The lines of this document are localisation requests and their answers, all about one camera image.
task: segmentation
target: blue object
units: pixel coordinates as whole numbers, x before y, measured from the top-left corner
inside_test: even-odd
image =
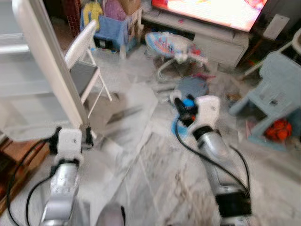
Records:
[[[148,47],[152,48],[159,54],[172,58],[175,54],[180,53],[175,49],[174,44],[168,38],[168,34],[162,32],[151,32],[145,35],[145,42]]]
[[[257,88],[229,109],[231,115],[237,115],[253,102],[267,116],[251,130],[251,134],[258,137],[274,121],[301,107],[301,66],[280,52],[272,52],[263,61],[260,76],[262,81]]]
[[[126,45],[128,43],[128,25],[131,20],[131,17],[127,17],[124,21],[119,21],[107,16],[99,16],[100,29],[95,32],[94,37],[115,41],[119,46]],[[82,12],[79,28],[81,31],[85,28]]]
[[[282,151],[282,152],[286,151],[286,148],[283,144],[274,143],[272,141],[262,139],[258,136],[250,135],[248,137],[248,140],[251,141],[254,144],[262,145],[262,146],[269,147],[269,148],[273,148],[274,150],[278,150],[278,151]]]
[[[182,99],[186,98],[188,94],[193,97],[201,97],[209,92],[207,82],[204,79],[191,77],[181,79],[176,89],[181,92]]]
[[[112,41],[113,47],[115,49],[120,49],[120,45],[116,41]],[[138,41],[135,37],[133,37],[126,45],[126,52],[130,51],[132,48],[134,48],[138,44]]]
[[[185,107],[193,107],[195,105],[194,101],[190,100],[190,99],[183,100],[183,103],[184,103]],[[173,134],[175,134],[175,126],[176,126],[178,118],[179,118],[179,115],[176,115],[176,117],[174,118],[173,124],[172,124],[171,130],[172,130]],[[178,126],[178,132],[179,132],[179,135],[182,135],[183,138],[185,138],[188,135],[188,130],[184,126]]]
[[[292,126],[292,136],[301,136],[301,109],[298,108],[287,117]]]
[[[185,107],[193,107],[194,106],[194,101],[190,100],[190,99],[183,100],[183,103],[184,103]]]

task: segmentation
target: cardboard box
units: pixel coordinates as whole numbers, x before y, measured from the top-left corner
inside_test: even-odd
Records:
[[[141,0],[119,0],[122,5],[123,11],[127,15],[133,14],[137,9],[139,9]]]

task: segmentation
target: tv screen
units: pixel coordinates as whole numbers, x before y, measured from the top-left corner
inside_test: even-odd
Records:
[[[249,32],[267,0],[152,0],[152,5]]]

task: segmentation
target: wooden furniture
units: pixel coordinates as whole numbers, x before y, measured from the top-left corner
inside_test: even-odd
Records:
[[[5,170],[5,173],[0,175],[0,215],[6,209],[6,188],[8,180],[15,170],[16,165],[35,142],[35,140],[13,142],[7,138],[0,143],[1,170]],[[10,193],[10,200],[24,187],[30,176],[42,164],[47,155],[49,155],[48,145],[40,145],[28,156],[23,167],[17,172],[16,180]]]

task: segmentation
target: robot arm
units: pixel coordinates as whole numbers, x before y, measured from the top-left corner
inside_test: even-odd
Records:
[[[214,131],[219,116],[220,100],[214,96],[189,97],[194,107],[185,107],[176,98],[174,104],[180,114],[180,120],[198,143],[197,152],[223,166],[235,175],[238,173],[235,162],[219,133]],[[221,226],[254,226],[251,199],[246,187],[238,183],[228,173],[202,159],[206,168],[209,184],[219,206]]]
[[[44,208],[40,226],[74,225],[74,204],[79,189],[79,167],[82,132],[79,129],[62,129],[58,132],[55,165],[58,166],[50,182],[50,198]]]

